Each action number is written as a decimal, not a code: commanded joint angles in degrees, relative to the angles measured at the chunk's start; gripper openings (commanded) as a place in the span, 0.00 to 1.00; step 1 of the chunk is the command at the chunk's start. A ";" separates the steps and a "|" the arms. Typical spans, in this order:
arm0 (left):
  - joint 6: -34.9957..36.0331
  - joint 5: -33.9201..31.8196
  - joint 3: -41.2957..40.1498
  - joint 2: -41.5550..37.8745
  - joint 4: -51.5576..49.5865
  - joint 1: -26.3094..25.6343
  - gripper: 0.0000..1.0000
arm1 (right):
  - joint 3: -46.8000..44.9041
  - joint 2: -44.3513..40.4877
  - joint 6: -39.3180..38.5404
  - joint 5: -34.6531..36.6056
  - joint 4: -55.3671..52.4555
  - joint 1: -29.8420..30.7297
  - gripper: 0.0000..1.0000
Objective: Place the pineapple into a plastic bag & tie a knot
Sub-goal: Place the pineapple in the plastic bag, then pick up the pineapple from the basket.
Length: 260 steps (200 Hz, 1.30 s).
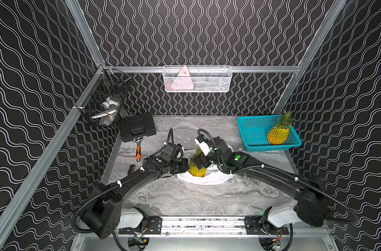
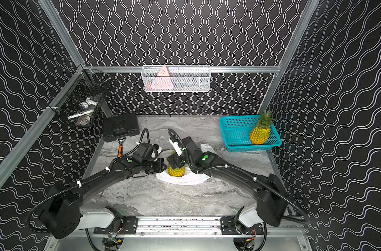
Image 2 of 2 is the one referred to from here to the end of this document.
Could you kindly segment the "yellow pineapple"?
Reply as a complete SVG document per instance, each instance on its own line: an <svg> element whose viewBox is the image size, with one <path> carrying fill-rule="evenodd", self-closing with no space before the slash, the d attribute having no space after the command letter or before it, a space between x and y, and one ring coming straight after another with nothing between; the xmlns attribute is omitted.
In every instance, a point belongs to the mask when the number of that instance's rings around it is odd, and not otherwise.
<svg viewBox="0 0 381 251"><path fill-rule="evenodd" d="M175 150L171 150L171 155L173 155L173 154L176 154L176 155L177 155L177 153L176 153ZM173 177L182 177L182 176L185 175L186 167L184 166L184 167L182 167L182 168L172 169L172 168L169 166L169 164L168 164L168 169L167 169L167 171L168 171L168 174L169 174L170 176L173 176Z"/></svg>
<svg viewBox="0 0 381 251"><path fill-rule="evenodd" d="M273 123L272 111L264 111L250 133L251 142L255 145L265 144L269 139Z"/></svg>

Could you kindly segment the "white plastic bag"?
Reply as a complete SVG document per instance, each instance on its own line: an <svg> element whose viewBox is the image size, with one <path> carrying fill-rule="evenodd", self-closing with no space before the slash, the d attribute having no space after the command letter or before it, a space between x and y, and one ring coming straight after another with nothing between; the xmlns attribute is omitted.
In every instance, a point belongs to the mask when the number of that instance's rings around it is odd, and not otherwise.
<svg viewBox="0 0 381 251"><path fill-rule="evenodd" d="M167 162L167 169L161 173L157 173L156 174L156 177L157 179L161 180L161 181L164 181L164 182L167 182L167 183L170 183L170 184L176 184L176 185L198 185L198 184L202 184L204 183L205 181L209 180L211 177L206 175L206 174L198 174L198 173L194 173L190 170L187 162L186 162L186 157L185 157L185 154L183 153L181 156L180 156L184 161L185 161L185 167L186 167L186 172L185 172L185 175L182 176L182 177L173 177L173 176L170 176L168 174L168 161L167 161L167 158L166 158L166 162Z"/></svg>

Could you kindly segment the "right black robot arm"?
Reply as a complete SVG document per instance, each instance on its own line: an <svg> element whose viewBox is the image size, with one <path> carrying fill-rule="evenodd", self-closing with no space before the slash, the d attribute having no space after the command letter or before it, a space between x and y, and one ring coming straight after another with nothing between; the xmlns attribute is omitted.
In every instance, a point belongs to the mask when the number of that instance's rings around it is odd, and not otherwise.
<svg viewBox="0 0 381 251"><path fill-rule="evenodd" d="M181 139L173 129L167 131L176 155L184 159L193 173L222 179L255 199L257 216L254 221L272 227L278 227L283 219L299 224L311 223L307 213L287 196L284 185L276 175L263 176L246 171L215 153L203 152L191 137Z"/></svg>

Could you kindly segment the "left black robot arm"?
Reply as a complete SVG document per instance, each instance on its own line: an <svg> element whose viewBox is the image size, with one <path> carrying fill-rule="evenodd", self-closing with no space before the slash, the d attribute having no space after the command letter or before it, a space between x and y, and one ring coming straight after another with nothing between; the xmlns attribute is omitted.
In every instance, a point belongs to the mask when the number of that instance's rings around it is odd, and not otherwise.
<svg viewBox="0 0 381 251"><path fill-rule="evenodd" d="M62 239L78 228L83 217L80 208L88 199L116 183L159 166L159 146L151 144L148 128L143 129L139 144L129 153L131 155L116 157L108 167L83 180L65 187L52 187L47 197L29 210L24 219L25 227L34 233Z"/></svg>

